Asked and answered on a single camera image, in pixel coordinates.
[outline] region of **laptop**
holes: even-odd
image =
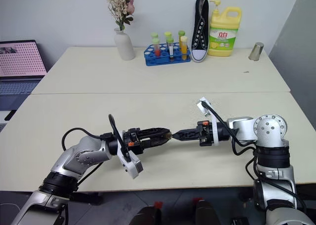
[[[0,111],[17,110],[47,74],[35,40],[0,42]]]

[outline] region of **laptop keyboard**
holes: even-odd
[[[37,82],[0,83],[0,95],[30,94]]]

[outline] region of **yellow detergent bottle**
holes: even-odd
[[[220,0],[211,0],[216,7],[212,13],[209,32],[208,54],[211,56],[230,56],[241,20],[239,7],[227,7],[222,14],[218,11]],[[229,16],[229,12],[237,12],[237,16]]]

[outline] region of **pink flower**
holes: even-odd
[[[127,4],[127,13],[128,14],[132,14],[135,11],[135,7],[134,7],[134,0],[126,0],[126,4]]]

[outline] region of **bottle handle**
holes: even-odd
[[[238,15],[236,17],[232,17],[228,15],[229,12],[237,12]],[[241,19],[241,9],[239,7],[227,7],[222,15],[224,17],[229,17],[230,19],[236,19],[236,21],[239,22]]]

